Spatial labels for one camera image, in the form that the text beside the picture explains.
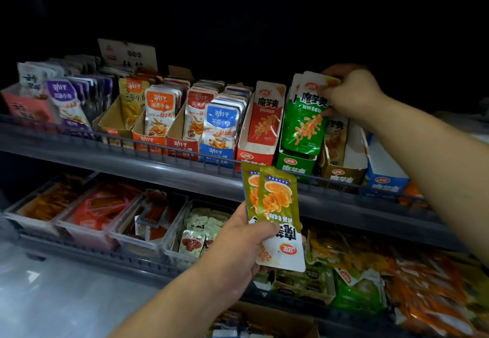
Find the dark background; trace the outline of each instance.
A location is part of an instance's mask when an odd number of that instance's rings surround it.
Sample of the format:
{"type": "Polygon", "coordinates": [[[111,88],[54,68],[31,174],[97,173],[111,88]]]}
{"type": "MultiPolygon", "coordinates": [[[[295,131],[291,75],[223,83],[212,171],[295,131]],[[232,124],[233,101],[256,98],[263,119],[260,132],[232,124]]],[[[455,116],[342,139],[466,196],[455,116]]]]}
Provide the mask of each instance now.
{"type": "Polygon", "coordinates": [[[290,85],[338,62],[370,67],[385,93],[428,112],[487,96],[486,0],[2,0],[2,86],[17,61],[100,55],[97,38],[156,46],[195,78],[290,85]]]}

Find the human hand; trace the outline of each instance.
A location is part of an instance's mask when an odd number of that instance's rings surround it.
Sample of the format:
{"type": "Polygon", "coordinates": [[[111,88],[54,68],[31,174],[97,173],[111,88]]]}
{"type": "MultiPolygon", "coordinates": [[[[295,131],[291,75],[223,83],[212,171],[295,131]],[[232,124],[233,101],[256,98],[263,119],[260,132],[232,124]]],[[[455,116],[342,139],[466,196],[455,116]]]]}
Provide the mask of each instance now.
{"type": "Polygon", "coordinates": [[[267,267],[256,264],[260,243],[277,235],[280,226],[276,222],[248,223],[246,202],[236,209],[219,231],[216,240],[195,267],[199,275],[208,278],[214,290],[218,313],[232,306],[243,294],[249,282],[267,267]]]}
{"type": "Polygon", "coordinates": [[[322,112],[322,116],[332,116],[335,113],[353,118],[358,124],[368,130],[370,116],[375,108],[389,100],[382,93],[375,77],[365,66],[345,63],[330,66],[321,74],[334,76],[342,80],[341,85],[319,91],[333,107],[322,112]]]}

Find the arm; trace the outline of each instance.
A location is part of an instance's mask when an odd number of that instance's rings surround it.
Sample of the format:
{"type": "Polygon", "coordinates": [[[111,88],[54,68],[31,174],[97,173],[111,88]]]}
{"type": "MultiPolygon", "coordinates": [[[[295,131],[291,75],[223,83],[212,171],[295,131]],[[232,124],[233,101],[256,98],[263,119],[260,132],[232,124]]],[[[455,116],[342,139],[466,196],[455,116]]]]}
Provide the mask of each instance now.
{"type": "Polygon", "coordinates": [[[489,146],[389,98],[367,70],[334,65],[323,73],[344,78],[324,91],[334,108],[377,135],[440,218],[489,266],[489,146]]]}
{"type": "Polygon", "coordinates": [[[231,307],[259,271],[260,243],[275,236],[277,223],[248,224],[242,203],[205,255],[108,338],[201,338],[214,319],[231,307]]]}

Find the plastic bin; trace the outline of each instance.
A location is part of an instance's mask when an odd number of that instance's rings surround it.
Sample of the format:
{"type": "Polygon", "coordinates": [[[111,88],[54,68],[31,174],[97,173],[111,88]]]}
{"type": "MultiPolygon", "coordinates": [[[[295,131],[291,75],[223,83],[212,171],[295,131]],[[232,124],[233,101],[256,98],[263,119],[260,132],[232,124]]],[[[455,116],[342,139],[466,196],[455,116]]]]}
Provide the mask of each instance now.
{"type": "Polygon", "coordinates": [[[22,214],[22,211],[28,209],[30,205],[33,205],[32,201],[38,197],[42,193],[49,192],[53,190],[56,185],[59,183],[68,183],[68,179],[65,174],[61,174],[54,179],[46,182],[43,186],[33,191],[25,198],[19,200],[14,205],[11,205],[4,211],[4,216],[9,218],[24,228],[34,231],[41,231],[44,233],[48,233],[55,236],[61,236],[64,233],[64,229],[57,227],[57,222],[60,218],[66,216],[67,213],[70,213],[81,201],[85,198],[85,196],[91,191],[94,187],[96,180],[91,178],[83,178],[82,184],[84,186],[83,193],[80,195],[78,199],[72,202],[64,211],[60,212],[56,217],[54,217],[50,221],[43,221],[41,219],[29,218],[25,217],[22,214]]]}
{"type": "Polygon", "coordinates": [[[214,210],[218,210],[221,212],[226,212],[232,215],[235,209],[226,207],[223,205],[218,205],[214,203],[210,203],[202,200],[191,200],[189,205],[187,206],[187,210],[181,211],[180,214],[175,218],[175,221],[172,223],[168,232],[163,238],[162,246],[163,252],[170,259],[170,263],[178,268],[187,269],[192,266],[199,259],[189,256],[187,254],[178,253],[180,247],[180,240],[182,236],[182,232],[185,227],[185,220],[188,215],[194,208],[210,208],[214,210]]]}
{"type": "MultiPolygon", "coordinates": [[[[188,210],[190,206],[190,202],[188,201],[188,197],[180,194],[172,194],[172,199],[181,199],[182,207],[179,211],[179,214],[175,218],[175,221],[180,217],[183,212],[188,210]]],[[[162,242],[168,236],[170,231],[168,231],[165,236],[159,239],[157,242],[145,242],[144,240],[135,239],[131,236],[127,236],[122,234],[122,232],[126,229],[129,223],[133,220],[134,216],[138,211],[139,205],[143,202],[144,198],[139,198],[137,202],[132,207],[132,211],[129,216],[125,219],[125,221],[119,224],[118,227],[114,228],[110,232],[110,236],[119,241],[121,245],[122,251],[125,254],[134,255],[138,258],[147,259],[150,261],[163,262],[165,255],[163,253],[162,242]]]]}
{"type": "Polygon", "coordinates": [[[110,232],[113,231],[114,228],[118,228],[120,223],[127,219],[128,215],[133,212],[134,206],[140,198],[141,195],[136,196],[136,198],[134,198],[132,202],[125,207],[103,230],[94,230],[74,224],[72,222],[71,215],[76,210],[76,207],[71,208],[70,213],[67,213],[64,217],[61,217],[58,220],[57,225],[64,227],[74,238],[77,244],[85,245],[89,248],[112,251],[118,246],[118,242],[116,239],[110,237],[110,232]]]}

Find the grey shelf edge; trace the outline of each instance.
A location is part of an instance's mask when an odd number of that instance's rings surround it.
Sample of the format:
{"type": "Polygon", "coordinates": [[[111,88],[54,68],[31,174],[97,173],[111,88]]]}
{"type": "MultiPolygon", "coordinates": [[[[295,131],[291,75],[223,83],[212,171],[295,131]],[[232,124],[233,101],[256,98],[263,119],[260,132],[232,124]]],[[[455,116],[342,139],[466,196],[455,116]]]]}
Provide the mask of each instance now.
{"type": "MultiPolygon", "coordinates": [[[[244,200],[228,168],[0,124],[0,150],[233,201],[244,200]]],[[[467,252],[435,213],[378,199],[298,185],[300,214],[397,238],[467,252]]]]}
{"type": "MultiPolygon", "coordinates": [[[[181,272],[181,270],[174,272],[174,268],[171,270],[172,267],[167,265],[160,265],[119,253],[114,256],[113,252],[86,249],[67,240],[55,240],[51,236],[29,233],[28,231],[21,233],[16,243],[27,254],[34,257],[57,257],[82,263],[103,273],[113,274],[156,288],[164,287],[181,272]]],[[[368,317],[352,314],[276,293],[269,293],[264,296],[253,284],[250,284],[241,300],[295,314],[313,316],[318,322],[320,333],[330,338],[420,337],[420,335],[414,335],[396,326],[388,316],[368,317]]]]}

